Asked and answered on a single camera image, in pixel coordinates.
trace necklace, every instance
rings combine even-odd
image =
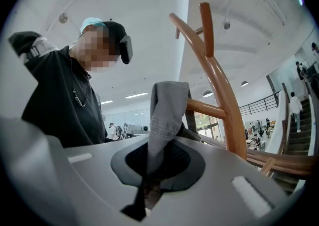
[[[87,88],[86,88],[86,94],[85,94],[85,100],[84,100],[84,103],[82,104],[82,102],[81,102],[80,98],[77,96],[75,88],[74,88],[74,83],[73,83],[74,74],[73,74],[73,70],[72,70],[72,59],[71,59],[71,74],[72,74],[72,87],[73,87],[72,88],[72,92],[73,92],[73,95],[74,95],[74,100],[76,101],[78,106],[84,107],[84,106],[86,106],[86,98],[87,98],[87,95],[88,95],[88,89],[89,89],[90,83],[88,81],[88,85],[87,85]]]

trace gray towel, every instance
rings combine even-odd
[[[147,174],[163,163],[164,147],[178,133],[188,100],[188,83],[164,81],[153,86]]]

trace metal railing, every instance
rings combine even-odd
[[[278,107],[279,91],[260,99],[256,102],[239,107],[241,116],[249,115],[257,112],[268,111],[269,109]]]

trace cap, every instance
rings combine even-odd
[[[100,18],[98,17],[88,17],[86,18],[81,26],[80,32],[82,33],[84,28],[86,28],[88,25],[94,25],[94,26],[107,26],[109,31],[114,35],[114,42],[115,43],[120,43],[120,41],[126,36],[125,28],[114,21],[106,21],[103,22]]]
[[[97,17],[88,17],[86,18],[83,23],[82,23],[82,26],[81,26],[81,29],[80,29],[80,32],[82,33],[84,28],[86,28],[88,25],[90,24],[97,24],[97,23],[102,23],[102,20],[100,18],[97,18]]]
[[[115,43],[120,43],[124,36],[126,36],[125,28],[121,24],[113,21],[103,22],[103,24],[114,34]]]

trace wooden coat rack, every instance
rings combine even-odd
[[[213,21],[209,3],[200,3],[199,10],[203,27],[195,31],[174,13],[171,13],[169,18],[176,25],[176,39],[182,33],[195,52],[219,107],[189,99],[187,109],[222,119],[227,150],[246,160],[246,138],[237,100],[223,69],[214,57]],[[204,41],[198,36],[201,33],[204,34]]]

